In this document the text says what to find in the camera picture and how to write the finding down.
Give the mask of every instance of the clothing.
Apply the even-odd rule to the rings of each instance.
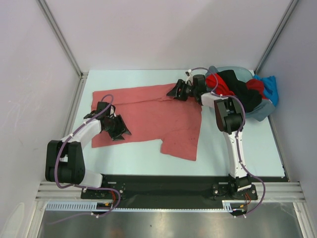
[[[267,97],[264,95],[264,84],[262,81],[253,78],[246,82],[246,86],[248,89],[257,90],[261,94],[262,99],[267,99]]]
[[[210,66],[208,68],[209,71],[207,71],[207,73],[205,74],[205,77],[207,78],[209,75],[211,75],[211,73],[218,73],[218,69],[215,66]]]
[[[186,102],[166,96],[175,84],[124,88],[93,93],[92,110],[106,94],[114,96],[116,114],[122,118],[132,135],[112,141],[103,131],[92,140],[92,147],[129,142],[162,140],[161,153],[195,161],[202,122],[202,107],[189,98]]]
[[[245,82],[239,81],[233,70],[225,70],[217,73],[230,91],[241,101],[246,113],[252,112],[262,101],[261,94],[254,89],[248,89]]]
[[[261,78],[258,75],[254,75],[254,78],[263,82],[264,84],[264,95],[270,99],[273,105],[276,107],[278,103],[278,92],[276,86],[275,76],[270,76],[267,78]]]
[[[234,92],[230,91],[230,89],[228,88],[227,84],[223,81],[223,79],[217,74],[210,74],[207,78],[206,78],[206,85],[209,88],[214,88],[217,84],[217,81],[215,79],[215,77],[217,77],[218,80],[218,86],[216,87],[215,93],[216,94],[222,94],[222,95],[232,95],[234,96]]]
[[[275,106],[270,100],[262,99],[262,102],[255,107],[252,112],[246,113],[246,118],[254,118],[258,121],[262,121],[274,112],[274,110]]]

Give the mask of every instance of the blue cloth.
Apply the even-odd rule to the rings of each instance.
[[[254,118],[258,121],[262,121],[274,110],[275,106],[270,100],[262,99],[262,102],[257,105],[252,112],[246,113],[246,118]]]
[[[270,76],[267,78],[261,78],[258,75],[254,75],[255,79],[262,81],[264,84],[264,95],[270,99],[273,105],[276,107],[278,103],[278,93],[276,87],[276,78],[275,76]]]

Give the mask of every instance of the white table surface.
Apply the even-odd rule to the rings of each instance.
[[[185,70],[91,70],[77,111],[73,131],[91,111],[94,91],[173,83],[186,79]],[[227,147],[214,112],[203,106],[195,162],[160,153],[161,140],[125,143],[83,150],[87,169],[112,175],[227,176]],[[284,169],[268,119],[247,119],[243,132],[245,161],[258,176],[283,177]]]

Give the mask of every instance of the pile of clothes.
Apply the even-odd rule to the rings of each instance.
[[[260,78],[255,75],[248,82],[242,82],[237,79],[234,70],[218,72],[216,67],[210,66],[206,74],[206,85],[209,89],[216,86],[215,77],[218,81],[215,93],[237,96],[247,118],[262,121],[275,110],[278,103],[275,76]]]

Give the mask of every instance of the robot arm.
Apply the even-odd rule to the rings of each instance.
[[[108,105],[107,102],[98,102],[97,109],[84,117],[84,123],[94,115],[100,113]],[[123,134],[131,135],[120,115],[116,115],[115,106],[109,107],[104,113],[86,124],[76,135],[68,141],[63,149],[57,169],[60,183],[70,183],[86,187],[101,187],[103,176],[85,168],[83,148],[103,130],[109,133],[112,140],[122,140]],[[47,181],[55,181],[54,168],[57,154],[68,138],[52,140],[48,143],[45,177]]]
[[[250,176],[241,166],[238,154],[240,151],[242,163],[245,165],[242,149],[242,131],[236,134],[243,121],[242,109],[239,103],[232,98],[219,97],[213,92],[208,92],[204,75],[191,76],[188,73],[187,75],[188,80],[185,82],[179,79],[175,87],[167,93],[167,96],[181,101],[186,101],[188,97],[194,97],[200,105],[214,108],[218,129],[223,133],[228,148],[231,194],[250,188],[252,185]]]

